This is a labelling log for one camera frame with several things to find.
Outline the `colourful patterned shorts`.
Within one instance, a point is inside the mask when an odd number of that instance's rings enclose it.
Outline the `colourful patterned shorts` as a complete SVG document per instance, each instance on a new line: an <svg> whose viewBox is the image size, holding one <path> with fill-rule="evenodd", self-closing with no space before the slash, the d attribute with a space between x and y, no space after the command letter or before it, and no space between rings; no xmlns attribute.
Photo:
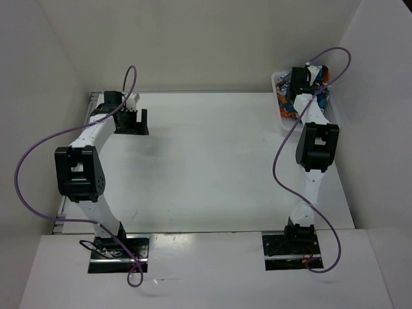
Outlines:
<svg viewBox="0 0 412 309"><path fill-rule="evenodd" d="M276 82L276 94L280 107L280 113L282 117L285 118L296 118L297 111L294 109L295 98L288 98L288 89L290 85L290 71L279 78ZM316 79L310 79L311 94L315 94L323 86L327 85L329 82L329 69L323 66L322 70L319 72Z"/></svg>

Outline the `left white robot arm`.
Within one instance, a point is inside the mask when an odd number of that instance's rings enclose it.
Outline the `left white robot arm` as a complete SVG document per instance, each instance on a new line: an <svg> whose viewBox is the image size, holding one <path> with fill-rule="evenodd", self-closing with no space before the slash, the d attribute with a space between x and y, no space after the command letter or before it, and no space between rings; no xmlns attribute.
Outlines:
<svg viewBox="0 0 412 309"><path fill-rule="evenodd" d="M91 112L89 126L67 147L55 150L57 185L61 195L94 221L95 253L105 258L125 256L126 232L113 215L104 191L106 178L99 153L113 134L148 135L147 110L137 110L138 93L105 91L103 101Z"/></svg>

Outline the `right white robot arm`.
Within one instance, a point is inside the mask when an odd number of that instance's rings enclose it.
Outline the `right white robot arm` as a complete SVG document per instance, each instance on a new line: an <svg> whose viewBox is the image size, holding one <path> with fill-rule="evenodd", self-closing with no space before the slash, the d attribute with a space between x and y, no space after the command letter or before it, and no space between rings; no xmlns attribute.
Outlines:
<svg viewBox="0 0 412 309"><path fill-rule="evenodd" d="M285 235L283 248L294 254L308 253L315 241L315 211L321 182L334 161L339 126L324 116L315 95L315 78L320 72L315 66L293 67L290 74L288 98L301 117L303 130L295 151L295 160L303 170L304 200L293 209Z"/></svg>

